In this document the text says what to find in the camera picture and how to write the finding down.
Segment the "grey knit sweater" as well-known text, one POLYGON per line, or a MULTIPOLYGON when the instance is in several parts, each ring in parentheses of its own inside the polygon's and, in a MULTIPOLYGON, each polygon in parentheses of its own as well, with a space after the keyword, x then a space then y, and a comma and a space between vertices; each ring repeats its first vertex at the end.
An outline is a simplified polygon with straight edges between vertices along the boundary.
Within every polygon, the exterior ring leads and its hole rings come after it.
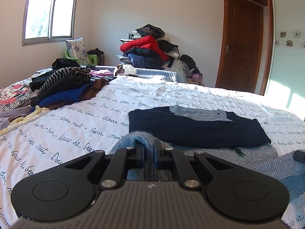
MULTIPOLYGON (((160 143, 162 148, 173 147, 184 152, 186 156, 193 156, 199 150, 194 147, 178 146, 164 142, 146 132, 132 132, 122 137, 110 153, 114 154, 120 148, 128 146, 137 147, 140 144, 145 147, 146 160, 143 169, 130 170, 128 179, 144 181, 169 181, 169 171, 156 170, 153 156, 155 147, 160 143)), ((281 157, 269 143, 253 148, 202 148, 202 151, 228 162, 243 166, 253 171, 262 173, 281 181, 290 193, 291 200, 304 194, 304 163, 293 159, 293 152, 281 157)))

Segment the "pile of dark clothes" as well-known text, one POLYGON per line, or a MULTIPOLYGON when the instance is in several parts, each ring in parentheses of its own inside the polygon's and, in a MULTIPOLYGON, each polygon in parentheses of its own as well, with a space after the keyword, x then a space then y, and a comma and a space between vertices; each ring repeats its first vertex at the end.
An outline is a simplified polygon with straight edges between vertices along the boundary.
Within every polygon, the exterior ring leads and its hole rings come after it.
POLYGON ((56 109, 89 100, 115 78, 108 69, 96 70, 94 65, 81 66, 74 60, 58 58, 51 71, 32 78, 30 88, 36 94, 30 105, 56 109))

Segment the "heap of jackets and clothes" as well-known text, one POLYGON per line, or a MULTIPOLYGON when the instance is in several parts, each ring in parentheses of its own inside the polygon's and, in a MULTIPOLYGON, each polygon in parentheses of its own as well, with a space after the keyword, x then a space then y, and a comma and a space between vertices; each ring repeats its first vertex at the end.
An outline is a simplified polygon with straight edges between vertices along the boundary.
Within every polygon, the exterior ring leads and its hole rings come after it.
POLYGON ((121 39, 120 42, 121 55, 117 58, 121 64, 171 71, 176 73, 178 82, 202 84, 203 74, 194 59, 186 54, 181 55, 179 46, 171 43, 161 28, 146 24, 133 30, 128 38, 121 39))

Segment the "white script-print bedspread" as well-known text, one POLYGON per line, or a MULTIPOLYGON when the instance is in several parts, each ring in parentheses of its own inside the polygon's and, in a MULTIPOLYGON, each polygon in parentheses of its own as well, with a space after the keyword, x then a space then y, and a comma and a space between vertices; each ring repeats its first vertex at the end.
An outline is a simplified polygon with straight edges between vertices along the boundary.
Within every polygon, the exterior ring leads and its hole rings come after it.
POLYGON ((1 228, 9 228, 18 219, 10 195, 21 179, 94 150, 109 153, 129 132, 130 111, 174 105, 221 109, 257 119, 278 157, 304 149, 304 122, 289 111, 277 109, 263 96, 159 79, 118 77, 90 100, 42 111, 1 133, 1 228))

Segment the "navy blue folded sweater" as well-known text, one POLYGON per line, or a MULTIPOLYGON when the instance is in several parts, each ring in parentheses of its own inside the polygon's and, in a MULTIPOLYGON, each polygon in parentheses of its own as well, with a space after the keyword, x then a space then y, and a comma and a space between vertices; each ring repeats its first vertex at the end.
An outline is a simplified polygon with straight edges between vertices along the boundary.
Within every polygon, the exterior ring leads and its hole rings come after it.
POLYGON ((251 148, 270 144, 257 119, 224 110, 165 106, 129 112, 129 131, 146 132, 177 146, 251 148))

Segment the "red floral sheet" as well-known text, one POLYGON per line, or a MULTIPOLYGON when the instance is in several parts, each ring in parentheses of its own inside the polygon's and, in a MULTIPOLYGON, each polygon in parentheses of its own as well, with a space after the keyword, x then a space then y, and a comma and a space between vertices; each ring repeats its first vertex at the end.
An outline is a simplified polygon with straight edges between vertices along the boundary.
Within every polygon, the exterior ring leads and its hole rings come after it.
POLYGON ((1 112, 8 112, 30 105, 33 94, 34 92, 30 89, 30 86, 23 81, 1 89, 1 112))

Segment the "brown wooden door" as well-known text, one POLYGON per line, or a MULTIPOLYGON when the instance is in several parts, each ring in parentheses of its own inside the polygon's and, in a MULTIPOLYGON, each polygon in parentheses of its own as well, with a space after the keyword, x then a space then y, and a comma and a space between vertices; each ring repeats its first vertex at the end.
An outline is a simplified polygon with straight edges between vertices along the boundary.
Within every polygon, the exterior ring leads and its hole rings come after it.
POLYGON ((216 87, 254 93, 261 64, 263 32, 263 6, 250 0, 224 0, 216 87))

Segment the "blue white striped basket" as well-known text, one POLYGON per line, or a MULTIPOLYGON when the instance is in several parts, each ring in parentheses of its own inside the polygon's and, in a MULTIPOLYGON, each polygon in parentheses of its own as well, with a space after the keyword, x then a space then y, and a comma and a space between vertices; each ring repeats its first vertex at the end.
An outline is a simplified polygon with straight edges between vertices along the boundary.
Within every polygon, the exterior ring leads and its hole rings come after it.
MULTIPOLYGON (((114 72, 116 68, 116 66, 97 66, 97 65, 89 65, 87 67, 95 71, 109 70, 110 72, 114 72)), ((178 82, 177 73, 167 70, 136 68, 136 75, 139 77, 162 76, 163 80, 165 81, 178 82)))

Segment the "green plastic chair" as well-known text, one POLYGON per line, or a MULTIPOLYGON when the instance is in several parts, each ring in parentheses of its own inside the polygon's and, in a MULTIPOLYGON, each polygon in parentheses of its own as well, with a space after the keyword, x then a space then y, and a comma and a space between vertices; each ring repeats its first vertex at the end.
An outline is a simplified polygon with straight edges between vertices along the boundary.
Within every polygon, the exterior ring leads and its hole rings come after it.
POLYGON ((68 50, 65 51, 65 58, 67 59, 71 59, 71 60, 74 60, 76 61, 79 65, 98 65, 98 57, 96 55, 88 55, 88 59, 89 59, 89 62, 88 63, 82 63, 80 58, 77 58, 77 57, 70 57, 69 56, 69 53, 68 53, 68 50))

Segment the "black bag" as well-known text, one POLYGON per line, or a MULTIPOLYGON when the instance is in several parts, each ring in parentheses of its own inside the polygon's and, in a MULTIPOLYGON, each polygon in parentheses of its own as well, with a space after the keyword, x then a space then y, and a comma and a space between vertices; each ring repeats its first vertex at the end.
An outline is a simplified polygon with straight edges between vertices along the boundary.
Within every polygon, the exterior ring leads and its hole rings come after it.
POLYGON ((96 55, 98 57, 98 65, 99 66, 103 66, 105 64, 104 52, 100 51, 98 48, 96 48, 94 50, 87 51, 87 54, 88 55, 96 55))

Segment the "floral white pillow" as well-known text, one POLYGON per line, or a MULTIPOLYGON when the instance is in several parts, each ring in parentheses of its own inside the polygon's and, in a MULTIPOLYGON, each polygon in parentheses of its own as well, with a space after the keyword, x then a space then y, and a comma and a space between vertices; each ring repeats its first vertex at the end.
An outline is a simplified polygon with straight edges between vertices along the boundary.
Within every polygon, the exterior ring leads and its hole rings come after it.
POLYGON ((76 58, 80 65, 88 65, 90 63, 83 38, 65 40, 66 52, 68 58, 76 58))

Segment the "aluminium sliding window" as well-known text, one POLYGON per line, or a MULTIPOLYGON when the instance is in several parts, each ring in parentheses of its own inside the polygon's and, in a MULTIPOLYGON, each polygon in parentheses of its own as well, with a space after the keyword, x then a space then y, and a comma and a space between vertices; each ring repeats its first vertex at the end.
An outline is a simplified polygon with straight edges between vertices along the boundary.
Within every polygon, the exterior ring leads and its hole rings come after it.
POLYGON ((72 39, 77 0, 26 0, 22 45, 72 39))

